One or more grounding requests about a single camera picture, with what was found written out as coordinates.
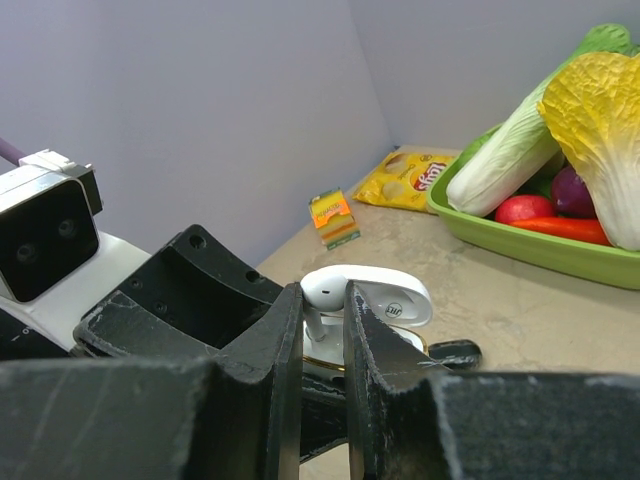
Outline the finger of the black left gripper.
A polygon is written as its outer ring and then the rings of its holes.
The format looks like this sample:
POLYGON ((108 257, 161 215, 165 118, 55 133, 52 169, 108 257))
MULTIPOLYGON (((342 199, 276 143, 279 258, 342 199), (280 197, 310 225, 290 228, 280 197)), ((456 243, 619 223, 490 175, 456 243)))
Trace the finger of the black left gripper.
POLYGON ((73 337, 95 357, 210 356, 259 320, 281 291, 194 224, 87 311, 73 337))
POLYGON ((344 379, 303 374, 300 459, 311 460, 347 442, 344 379))

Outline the white earbud charging case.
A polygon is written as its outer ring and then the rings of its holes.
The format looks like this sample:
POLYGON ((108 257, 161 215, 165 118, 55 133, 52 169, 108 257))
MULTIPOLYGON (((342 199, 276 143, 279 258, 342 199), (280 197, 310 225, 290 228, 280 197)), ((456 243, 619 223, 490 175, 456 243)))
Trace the white earbud charging case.
MULTIPOLYGON (((403 340, 426 353, 426 341, 412 329, 426 325, 433 317, 433 305, 425 285, 418 278, 399 270, 367 265, 336 264, 347 283, 355 281, 372 300, 373 312, 403 340)), ((326 336, 312 341, 304 312, 303 370, 326 380, 344 377, 343 321, 346 306, 337 312, 323 312, 326 336)))

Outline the black earbud charging case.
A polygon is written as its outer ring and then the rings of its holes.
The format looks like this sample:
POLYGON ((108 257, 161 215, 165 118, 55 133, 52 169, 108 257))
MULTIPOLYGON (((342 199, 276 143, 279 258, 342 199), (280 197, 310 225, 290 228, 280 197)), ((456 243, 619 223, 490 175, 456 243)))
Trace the black earbud charging case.
POLYGON ((428 347, 428 355, 452 370, 473 370, 483 360, 479 345, 469 339, 433 343, 428 347))

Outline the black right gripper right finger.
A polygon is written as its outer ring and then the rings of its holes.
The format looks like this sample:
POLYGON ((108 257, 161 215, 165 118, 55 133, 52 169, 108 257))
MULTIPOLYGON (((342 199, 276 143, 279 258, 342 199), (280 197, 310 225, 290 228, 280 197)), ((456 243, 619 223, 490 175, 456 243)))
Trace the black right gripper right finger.
POLYGON ((635 479, 635 375, 454 372, 345 294, 344 360, 354 479, 635 479))

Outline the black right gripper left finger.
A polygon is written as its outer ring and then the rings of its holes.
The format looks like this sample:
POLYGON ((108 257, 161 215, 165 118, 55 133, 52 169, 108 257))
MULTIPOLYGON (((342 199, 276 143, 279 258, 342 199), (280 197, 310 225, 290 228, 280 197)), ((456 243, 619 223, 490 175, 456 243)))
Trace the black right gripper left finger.
POLYGON ((207 357, 1 365, 5 479, 295 479, 302 292, 207 357))

